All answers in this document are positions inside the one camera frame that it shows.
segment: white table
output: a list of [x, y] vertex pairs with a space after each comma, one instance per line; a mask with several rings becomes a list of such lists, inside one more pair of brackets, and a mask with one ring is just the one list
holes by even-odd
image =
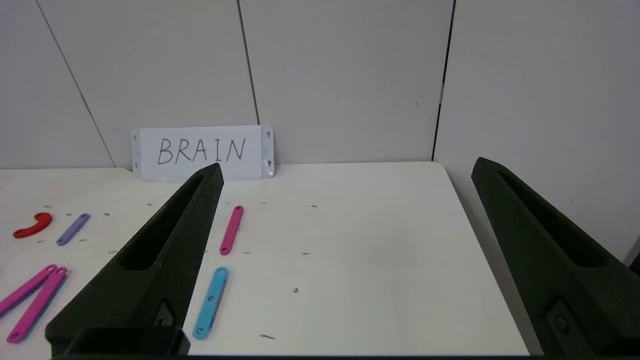
[[[46, 323], [179, 186], [119, 168], [0, 170], [0, 297], [50, 263], [70, 269], [25, 341], [4, 338], [33, 296], [0, 319], [0, 359], [49, 358]], [[236, 204], [243, 221], [221, 256]], [[14, 239], [40, 211], [53, 223]], [[218, 266], [227, 288], [211, 334], [196, 340]], [[444, 168], [428, 162], [282, 165], [271, 179], [228, 181], [184, 332], [190, 354], [528, 354]]]

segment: sign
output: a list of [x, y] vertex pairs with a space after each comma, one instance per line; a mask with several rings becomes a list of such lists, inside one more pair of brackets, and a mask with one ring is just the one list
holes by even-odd
[[271, 126], [174, 127], [131, 133], [133, 172], [146, 181], [185, 180], [219, 163], [225, 180], [274, 174]]

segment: white wall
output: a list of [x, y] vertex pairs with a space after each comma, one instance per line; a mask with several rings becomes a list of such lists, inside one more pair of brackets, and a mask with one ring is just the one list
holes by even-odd
[[35, 1], [0, 1], [0, 168], [109, 167]]
[[[133, 129], [258, 123], [235, 0], [38, 1], [3, 3], [29, 21], [2, 14], [0, 167], [131, 168]], [[277, 162], [430, 159], [452, 0], [240, 5]]]
[[452, 0], [241, 0], [276, 161], [430, 160]]
[[478, 156], [510, 168], [618, 259], [638, 239], [639, 19], [634, 0], [458, 1], [435, 160], [503, 291], [513, 284], [470, 178]]
[[40, 0], [109, 151], [131, 130], [256, 124], [234, 0]]

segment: red curved piece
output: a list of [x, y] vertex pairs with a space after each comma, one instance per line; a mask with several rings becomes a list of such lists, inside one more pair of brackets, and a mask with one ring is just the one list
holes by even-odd
[[16, 239], [26, 238], [27, 236], [31, 236], [35, 233], [40, 232], [45, 227], [51, 224], [51, 220], [53, 217], [50, 213], [37, 213], [34, 217], [37, 223], [31, 227], [25, 227], [24, 229], [18, 229], [13, 232], [13, 237]]

